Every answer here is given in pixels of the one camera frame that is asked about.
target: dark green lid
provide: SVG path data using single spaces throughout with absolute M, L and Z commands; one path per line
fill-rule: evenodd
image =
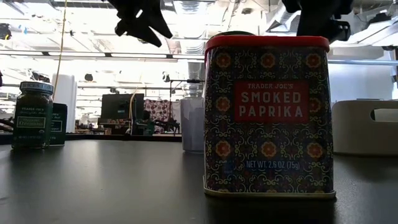
M 41 83 L 41 82 L 21 82 L 19 89 L 21 91 L 30 90 L 30 91 L 44 92 L 48 94 L 54 93 L 54 86 L 48 83 Z

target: black table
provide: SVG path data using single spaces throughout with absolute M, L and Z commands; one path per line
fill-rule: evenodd
M 206 197 L 202 175 L 177 142 L 0 146 L 0 223 L 398 223 L 398 159 L 335 156 L 329 201 Z

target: smoked paprika tin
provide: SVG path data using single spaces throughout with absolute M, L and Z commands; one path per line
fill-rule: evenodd
M 328 50 L 323 37 L 208 41 L 206 194 L 335 197 Z

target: ceiling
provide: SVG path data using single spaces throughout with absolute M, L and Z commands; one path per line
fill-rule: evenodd
M 3 83 L 17 86 L 22 80 L 29 79 L 31 71 L 49 78 L 57 72 L 64 4 L 64 1 L 53 0 L 0 1 L 0 23 L 10 24 L 12 32 L 10 40 L 0 40 Z M 168 90 L 161 90 L 169 87 L 169 83 L 162 81 L 164 72 L 172 79 L 204 79 L 203 51 L 210 37 L 231 30 L 256 35 L 294 35 L 300 16 L 299 13 L 285 12 L 279 0 L 163 0 L 162 13 L 174 36 L 171 39 L 159 36 L 162 46 L 157 48 L 134 37 L 115 35 L 114 27 L 119 21 L 117 11 L 106 1 L 69 0 L 67 6 L 63 51 L 71 53 L 64 56 L 60 73 L 76 76 L 78 86 L 82 87 L 78 99 L 88 95 L 94 100 L 109 92 L 109 89 L 94 88 L 96 85 L 126 86 L 126 92 L 132 92 L 133 86 L 140 85 L 159 89 L 147 93 L 150 97 L 168 97 Z M 367 22 L 380 12 L 387 12 L 392 19 L 365 29 Z M 349 41 L 335 42 L 332 47 L 396 46 L 397 16 L 397 5 L 393 1 L 355 0 L 353 13 L 343 17 L 351 24 L 353 35 Z M 81 57 L 72 57 L 76 52 L 90 54 L 80 53 Z M 104 53 L 145 55 L 96 56 Z M 150 58 L 148 55 L 151 54 L 172 56 Z M 84 80 L 86 73 L 93 74 L 94 83 Z M 4 87 L 0 92 L 0 98 L 7 101 L 9 98 L 4 99 L 2 95 L 13 97 L 18 94 L 18 89 Z M 78 102 L 78 106 L 87 108 L 91 104 L 94 101 L 85 98 Z M 5 105 L 11 107 L 10 103 L 0 103 L 0 107 Z

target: spice tin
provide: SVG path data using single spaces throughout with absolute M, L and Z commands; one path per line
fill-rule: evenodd
M 43 149 L 50 144 L 53 86 L 41 82 L 21 82 L 17 98 L 13 149 Z
M 52 108 L 50 146 L 64 146 L 67 130 L 68 106 L 54 103 Z
M 322 37 L 208 41 L 207 194 L 335 196 L 328 49 Z

